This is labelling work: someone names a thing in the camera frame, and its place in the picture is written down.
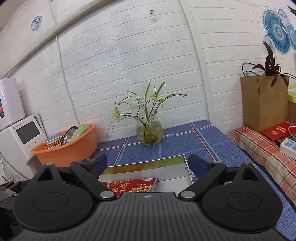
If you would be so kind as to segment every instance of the metal screw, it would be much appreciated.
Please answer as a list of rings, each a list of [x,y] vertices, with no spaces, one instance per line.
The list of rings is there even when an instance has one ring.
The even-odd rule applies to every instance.
[[[114,192],[111,192],[111,191],[102,191],[101,193],[100,193],[100,196],[102,197],[102,198],[111,198],[111,197],[113,197],[115,195],[115,193]]]
[[[183,198],[193,198],[195,196],[195,193],[193,191],[184,191],[181,192],[181,196]]]

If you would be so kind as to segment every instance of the blue checkered tablecloth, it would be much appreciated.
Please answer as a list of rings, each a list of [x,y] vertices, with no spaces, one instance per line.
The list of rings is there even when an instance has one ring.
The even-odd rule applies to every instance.
[[[209,162],[217,160],[229,167],[239,167],[243,162],[250,161],[227,136],[207,120],[165,129],[162,140],[154,146],[141,144],[136,136],[99,143],[93,156],[102,152],[106,153],[108,157],[108,166],[150,161],[183,154],[186,158],[190,154],[196,154]],[[295,240],[295,211],[266,174],[255,164],[254,166],[282,200],[283,213],[276,229],[288,240]]]

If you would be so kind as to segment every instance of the orange plaid cloth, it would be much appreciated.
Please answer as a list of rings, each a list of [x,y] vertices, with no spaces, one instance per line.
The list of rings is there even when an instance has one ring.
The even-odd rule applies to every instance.
[[[228,138],[266,168],[287,197],[296,205],[296,161],[279,152],[279,146],[261,133],[244,126]]]

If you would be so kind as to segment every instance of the green box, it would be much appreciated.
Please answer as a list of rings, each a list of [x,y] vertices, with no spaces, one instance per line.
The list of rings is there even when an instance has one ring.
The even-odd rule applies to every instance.
[[[294,89],[294,88],[296,89],[296,85],[289,86],[289,89]],[[289,91],[289,101],[296,102],[296,93],[292,93],[291,91]]]

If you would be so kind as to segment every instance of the white brick wall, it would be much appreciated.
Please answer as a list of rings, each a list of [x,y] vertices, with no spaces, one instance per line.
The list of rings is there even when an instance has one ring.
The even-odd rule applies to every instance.
[[[267,56],[266,48],[262,44],[265,39],[262,24],[263,6],[282,8],[295,25],[295,16],[287,7],[289,5],[295,8],[295,5],[288,0],[187,2],[206,58],[216,126],[222,132],[229,133],[243,125],[240,91],[242,63],[264,65]],[[282,73],[296,74],[294,50],[291,49],[287,55],[276,53],[276,63],[282,66]]]
[[[58,38],[79,121],[97,123],[100,141],[135,135],[134,120],[125,119],[107,138],[114,103],[127,96],[127,90],[144,95],[150,81],[152,87],[166,82],[163,96],[189,94],[188,100],[175,97],[164,103],[158,113],[164,127],[207,119],[199,63],[177,0],[119,0],[79,20]],[[58,56],[52,39],[13,74],[26,115],[40,113],[48,135],[76,124]]]
[[[262,45],[263,6],[282,8],[292,23],[296,23],[287,8],[287,4],[293,3],[288,0],[187,2],[202,42],[216,126],[229,133],[243,125],[239,80],[242,63],[264,64],[267,55]],[[60,0],[52,4],[54,9],[67,5]],[[190,94],[187,101],[176,97],[164,104],[165,109],[158,113],[163,126],[207,119],[203,79],[178,0],[116,1],[60,33],[59,43],[78,118],[82,123],[97,123],[100,141],[135,134],[134,121],[123,120],[111,138],[106,138],[114,102],[127,96],[127,90],[143,95],[150,81],[152,86],[165,81],[165,94]],[[276,61],[284,72],[296,74],[293,50],[288,55],[277,53]],[[54,39],[27,59],[14,76],[25,113],[39,112],[48,135],[76,124]]]
[[[38,50],[50,37],[55,36],[75,18],[111,1],[113,0],[26,1],[0,31],[0,56],[6,56],[5,61],[0,65],[0,76],[7,76],[12,69],[15,71],[29,55]],[[50,3],[55,22],[51,14]],[[33,32],[30,30],[31,23],[37,16],[42,16],[41,26],[38,31]],[[110,21],[109,14],[102,14],[101,17],[103,23]]]

